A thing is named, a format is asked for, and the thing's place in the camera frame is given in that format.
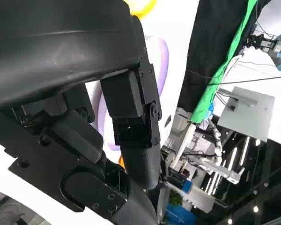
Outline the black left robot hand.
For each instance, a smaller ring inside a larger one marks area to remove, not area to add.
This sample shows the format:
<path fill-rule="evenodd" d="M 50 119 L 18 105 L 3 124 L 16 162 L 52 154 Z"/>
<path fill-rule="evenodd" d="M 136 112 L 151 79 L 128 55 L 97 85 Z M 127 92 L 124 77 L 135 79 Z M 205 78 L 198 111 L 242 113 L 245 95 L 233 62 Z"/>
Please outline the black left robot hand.
<path fill-rule="evenodd" d="M 162 109 L 122 0 L 0 0 L 0 145 L 10 171 L 75 212 L 156 225 Z"/>

